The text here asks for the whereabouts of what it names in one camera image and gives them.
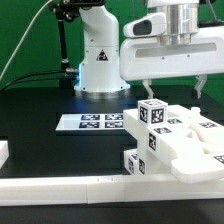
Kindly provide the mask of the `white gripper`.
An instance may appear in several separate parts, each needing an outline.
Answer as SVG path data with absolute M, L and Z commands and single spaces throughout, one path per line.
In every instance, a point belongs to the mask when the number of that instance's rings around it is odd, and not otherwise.
M 205 74 L 224 73 L 224 26 L 200 28 L 186 44 L 163 45 L 166 22 L 164 13 L 150 13 L 124 26 L 120 75 L 126 81 L 143 80 L 149 99 L 154 92 L 147 79 L 198 75 L 193 97 L 200 99 Z

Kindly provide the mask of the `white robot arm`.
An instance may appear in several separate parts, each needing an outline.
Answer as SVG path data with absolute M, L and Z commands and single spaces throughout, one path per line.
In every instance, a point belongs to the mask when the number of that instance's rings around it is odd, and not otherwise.
M 82 7 L 85 56 L 75 91 L 89 97 L 127 92 L 130 81 L 224 73 L 224 26 L 198 22 L 199 0 L 146 0 L 146 16 L 120 28 L 103 6 Z M 119 41 L 119 33 L 126 36 Z

